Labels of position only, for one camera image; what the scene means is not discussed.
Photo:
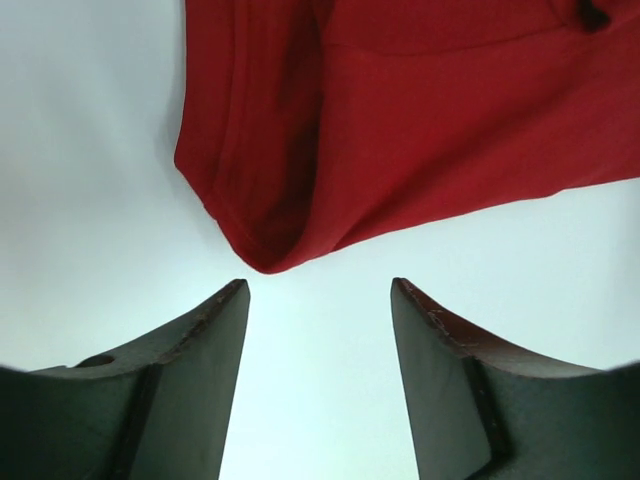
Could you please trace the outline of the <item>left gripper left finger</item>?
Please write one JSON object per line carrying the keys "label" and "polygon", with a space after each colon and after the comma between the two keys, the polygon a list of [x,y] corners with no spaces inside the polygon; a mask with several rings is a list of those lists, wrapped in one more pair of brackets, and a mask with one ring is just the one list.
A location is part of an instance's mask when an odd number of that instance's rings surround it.
{"label": "left gripper left finger", "polygon": [[73,367],[1,371],[5,479],[215,479],[249,287]]}

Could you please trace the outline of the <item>dark red t shirt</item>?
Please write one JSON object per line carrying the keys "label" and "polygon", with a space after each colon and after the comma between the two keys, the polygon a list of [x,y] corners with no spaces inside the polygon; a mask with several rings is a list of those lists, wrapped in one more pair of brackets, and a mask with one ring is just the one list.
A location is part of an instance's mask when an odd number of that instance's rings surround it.
{"label": "dark red t shirt", "polygon": [[175,164],[252,268],[639,174],[635,1],[189,1]]}

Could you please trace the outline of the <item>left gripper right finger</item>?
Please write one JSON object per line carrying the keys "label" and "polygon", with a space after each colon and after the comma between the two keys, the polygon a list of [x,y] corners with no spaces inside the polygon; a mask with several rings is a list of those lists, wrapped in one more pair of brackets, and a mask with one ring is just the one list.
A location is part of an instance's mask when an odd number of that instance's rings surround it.
{"label": "left gripper right finger", "polygon": [[584,367],[515,345],[404,278],[393,327],[423,479],[639,475],[639,367]]}

